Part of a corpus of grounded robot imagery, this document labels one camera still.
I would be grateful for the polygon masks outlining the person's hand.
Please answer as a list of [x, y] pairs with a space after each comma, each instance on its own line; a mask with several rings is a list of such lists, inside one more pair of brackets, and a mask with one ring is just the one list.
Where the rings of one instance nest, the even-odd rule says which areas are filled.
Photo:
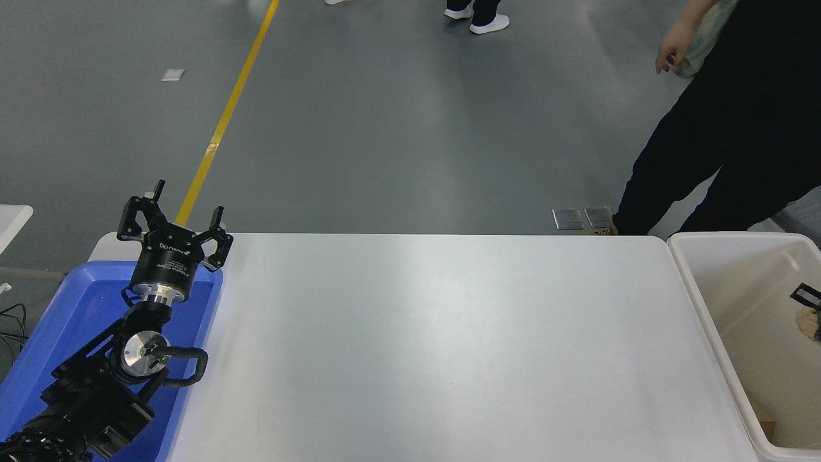
[[660, 41], [655, 58], [655, 73], [681, 71], [686, 55], [694, 41], [695, 27], [692, 24], [675, 22]]

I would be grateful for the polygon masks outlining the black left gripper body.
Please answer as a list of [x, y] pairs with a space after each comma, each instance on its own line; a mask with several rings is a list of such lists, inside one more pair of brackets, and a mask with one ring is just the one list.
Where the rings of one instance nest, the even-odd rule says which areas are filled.
[[190, 243], [195, 236], [190, 229], [177, 225], [144, 234], [131, 276], [131, 292], [145, 293], [149, 286], [166, 286], [177, 293], [190, 293], [203, 259], [201, 245]]

